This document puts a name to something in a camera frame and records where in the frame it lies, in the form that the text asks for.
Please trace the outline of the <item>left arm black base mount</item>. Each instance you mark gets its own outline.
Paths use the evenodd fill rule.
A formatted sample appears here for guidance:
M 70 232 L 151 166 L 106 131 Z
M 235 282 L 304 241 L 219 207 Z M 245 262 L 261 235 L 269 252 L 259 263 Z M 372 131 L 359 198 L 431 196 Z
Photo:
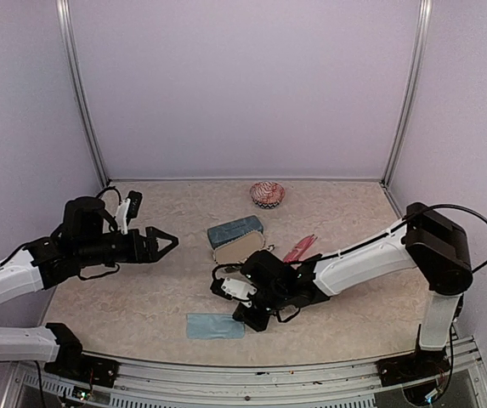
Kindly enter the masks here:
M 55 360 L 44 364 L 47 373 L 91 386 L 114 387 L 120 366 L 118 361 L 84 353 L 80 340 L 63 323 L 48 323 L 46 328 L 54 334 L 59 346 Z

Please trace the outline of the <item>american flag glasses case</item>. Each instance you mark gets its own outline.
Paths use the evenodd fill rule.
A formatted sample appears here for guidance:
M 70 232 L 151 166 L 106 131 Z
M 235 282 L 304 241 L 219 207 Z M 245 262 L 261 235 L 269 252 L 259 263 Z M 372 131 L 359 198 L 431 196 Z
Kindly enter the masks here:
M 255 252 L 274 249 L 274 244 L 267 244 L 264 235 L 254 230 L 215 248 L 213 259 L 217 264 L 243 264 Z

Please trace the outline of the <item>pink sunglasses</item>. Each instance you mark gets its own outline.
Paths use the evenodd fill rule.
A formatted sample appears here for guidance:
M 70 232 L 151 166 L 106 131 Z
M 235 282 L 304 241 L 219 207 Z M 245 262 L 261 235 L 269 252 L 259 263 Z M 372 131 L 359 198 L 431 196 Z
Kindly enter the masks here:
M 284 263 L 298 261 L 306 251 L 316 242 L 317 236 L 315 234 L 307 235 L 300 240 L 283 258 Z

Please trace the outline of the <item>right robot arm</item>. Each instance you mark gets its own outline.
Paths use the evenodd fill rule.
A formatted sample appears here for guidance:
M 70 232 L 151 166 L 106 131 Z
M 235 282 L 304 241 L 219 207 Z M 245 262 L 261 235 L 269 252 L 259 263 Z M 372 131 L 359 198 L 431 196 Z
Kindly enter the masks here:
M 354 246 L 329 255 L 285 263 L 271 252 L 253 253 L 241 266 L 242 280 L 220 283 L 221 293 L 239 302 L 235 319 L 256 332 L 288 306 L 303 309 L 353 286 L 403 269 L 417 268 L 430 295 L 418 329 L 416 351 L 405 362 L 413 377 L 439 363 L 463 293 L 473 283 L 467 234 L 458 224 L 420 202 L 404 218 Z

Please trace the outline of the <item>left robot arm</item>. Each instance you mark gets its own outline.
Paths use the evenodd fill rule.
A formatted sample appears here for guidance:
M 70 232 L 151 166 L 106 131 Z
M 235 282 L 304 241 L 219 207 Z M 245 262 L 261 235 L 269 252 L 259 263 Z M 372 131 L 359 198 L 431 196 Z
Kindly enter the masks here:
M 178 238 L 155 227 L 143 234 L 129 229 L 142 195 L 136 191 L 110 214 L 99 197 L 81 196 L 65 204 L 62 223 L 49 235 L 17 247 L 0 262 L 0 304 L 46 291 L 80 278 L 87 267 L 103 265 L 109 274 L 121 264 L 152 264 L 178 245 Z M 0 362 L 32 360 L 84 377 L 90 360 L 82 344 L 62 323 L 32 328 L 0 327 Z

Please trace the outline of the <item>blue cleaning cloth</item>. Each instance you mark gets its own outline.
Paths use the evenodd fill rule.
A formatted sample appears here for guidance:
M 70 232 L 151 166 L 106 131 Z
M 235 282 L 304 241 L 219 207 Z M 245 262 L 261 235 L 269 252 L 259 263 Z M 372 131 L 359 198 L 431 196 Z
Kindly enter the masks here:
M 189 339 L 240 339 L 245 326 L 230 314 L 187 314 L 186 336 Z

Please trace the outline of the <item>blue-green leather glasses case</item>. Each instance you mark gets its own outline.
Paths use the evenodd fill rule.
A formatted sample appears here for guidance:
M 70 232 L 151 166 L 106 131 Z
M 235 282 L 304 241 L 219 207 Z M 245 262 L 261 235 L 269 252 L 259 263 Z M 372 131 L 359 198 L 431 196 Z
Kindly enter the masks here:
M 212 249 L 234 241 L 253 231 L 263 233 L 264 227 L 259 218 L 251 215 L 224 224 L 213 226 L 207 230 L 207 238 Z

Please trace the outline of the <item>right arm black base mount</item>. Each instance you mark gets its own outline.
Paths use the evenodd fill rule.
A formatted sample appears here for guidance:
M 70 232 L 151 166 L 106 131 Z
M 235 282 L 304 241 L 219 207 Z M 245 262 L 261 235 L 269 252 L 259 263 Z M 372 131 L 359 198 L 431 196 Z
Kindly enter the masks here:
M 415 349 L 408 354 L 380 359 L 376 363 L 383 387 L 409 383 L 448 372 L 452 362 L 446 347 L 425 350 L 421 347 L 421 328 L 418 328 Z

